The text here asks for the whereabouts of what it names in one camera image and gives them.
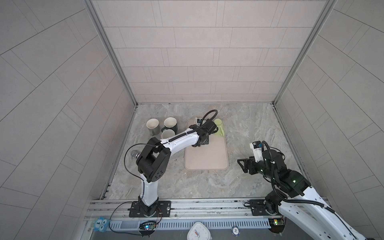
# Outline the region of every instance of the gray wall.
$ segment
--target gray wall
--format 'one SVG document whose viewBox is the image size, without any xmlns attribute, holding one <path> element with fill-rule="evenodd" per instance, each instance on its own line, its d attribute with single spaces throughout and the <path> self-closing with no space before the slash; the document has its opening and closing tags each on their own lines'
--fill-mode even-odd
<svg viewBox="0 0 384 240">
<path fill-rule="evenodd" d="M 69 239 L 133 104 L 81 0 L 0 3 L 1 239 Z"/>
<path fill-rule="evenodd" d="M 92 1 L 139 103 L 271 102 L 325 1 Z"/>
<path fill-rule="evenodd" d="M 384 2 L 339 0 L 277 103 L 311 181 L 384 238 Z"/>
</svg>

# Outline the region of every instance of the clock face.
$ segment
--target clock face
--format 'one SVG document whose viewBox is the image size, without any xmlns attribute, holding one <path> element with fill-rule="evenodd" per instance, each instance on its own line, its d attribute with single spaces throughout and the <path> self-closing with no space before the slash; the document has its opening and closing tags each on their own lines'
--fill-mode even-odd
<svg viewBox="0 0 384 240">
<path fill-rule="evenodd" d="M 201 222 L 195 223 L 188 232 L 188 240 L 210 240 L 211 233 Z"/>
</svg>

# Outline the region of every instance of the beige tray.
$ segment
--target beige tray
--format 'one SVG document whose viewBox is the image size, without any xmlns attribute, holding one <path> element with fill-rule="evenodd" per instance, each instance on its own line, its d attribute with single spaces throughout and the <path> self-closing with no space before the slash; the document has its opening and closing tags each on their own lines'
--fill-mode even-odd
<svg viewBox="0 0 384 240">
<path fill-rule="evenodd" d="M 195 120 L 187 121 L 187 127 Z M 209 144 L 185 149 L 184 166 L 188 170 L 225 170 L 229 167 L 227 144 L 220 135 L 209 135 Z"/>
</svg>

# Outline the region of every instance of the marble surface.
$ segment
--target marble surface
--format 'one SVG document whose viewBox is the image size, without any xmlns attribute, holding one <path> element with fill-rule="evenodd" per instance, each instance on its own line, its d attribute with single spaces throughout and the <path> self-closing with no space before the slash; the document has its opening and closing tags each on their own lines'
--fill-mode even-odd
<svg viewBox="0 0 384 240">
<path fill-rule="evenodd" d="M 202 117 L 212 109 L 218 110 L 216 118 L 220 118 L 224 124 L 229 168 L 187 170 L 184 167 L 184 150 L 179 151 L 169 159 L 166 173 L 159 180 L 159 198 L 265 197 L 272 191 L 270 183 L 260 174 L 243 173 L 237 164 L 237 159 L 252 156 L 249 143 L 256 140 L 265 140 L 270 146 L 279 148 L 286 156 L 287 167 L 300 172 L 269 103 L 144 104 L 138 106 L 123 155 L 106 193 L 107 199 L 137 199 L 140 194 L 140 180 L 125 170 L 123 159 L 130 146 L 149 140 L 147 120 L 156 118 L 163 127 L 166 118 L 174 117 L 180 133 L 186 129 L 187 120 Z M 131 150 L 141 151 L 143 148 L 139 145 Z M 131 172 L 139 174 L 130 152 L 126 164 Z"/>
</svg>

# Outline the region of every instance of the mug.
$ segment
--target mug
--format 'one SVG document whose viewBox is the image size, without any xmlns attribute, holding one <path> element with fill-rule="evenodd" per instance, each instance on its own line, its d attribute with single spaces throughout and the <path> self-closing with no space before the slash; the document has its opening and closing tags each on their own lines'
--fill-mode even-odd
<svg viewBox="0 0 384 240">
<path fill-rule="evenodd" d="M 160 133 L 159 121 L 156 118 L 152 118 L 147 121 L 147 128 L 151 136 L 155 136 Z"/>
<path fill-rule="evenodd" d="M 164 131 L 166 129 L 171 129 L 175 132 L 175 134 L 177 133 L 177 120 L 175 118 L 167 118 L 165 121 L 164 121 L 164 126 L 161 131 Z"/>
<path fill-rule="evenodd" d="M 224 135 L 224 129 L 223 129 L 223 121 L 217 118 L 214 120 L 214 123 L 217 126 L 217 132 L 215 132 L 214 134 L 224 137 L 225 135 Z"/>
<path fill-rule="evenodd" d="M 164 132 L 161 134 L 161 139 L 167 139 L 170 137 L 175 136 L 175 132 L 172 129 L 166 129 Z"/>
</svg>

